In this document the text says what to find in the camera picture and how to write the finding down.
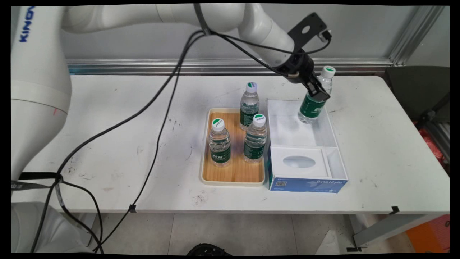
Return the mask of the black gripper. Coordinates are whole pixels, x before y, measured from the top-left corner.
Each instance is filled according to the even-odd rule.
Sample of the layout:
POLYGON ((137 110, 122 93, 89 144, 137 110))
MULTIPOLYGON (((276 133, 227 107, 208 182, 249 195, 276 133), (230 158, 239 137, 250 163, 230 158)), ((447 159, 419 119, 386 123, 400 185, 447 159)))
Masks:
POLYGON ((322 87, 314 67, 314 62, 308 54, 292 55, 278 67, 278 72, 293 84, 306 84, 310 97, 315 102, 324 102, 330 98, 330 95, 322 87))

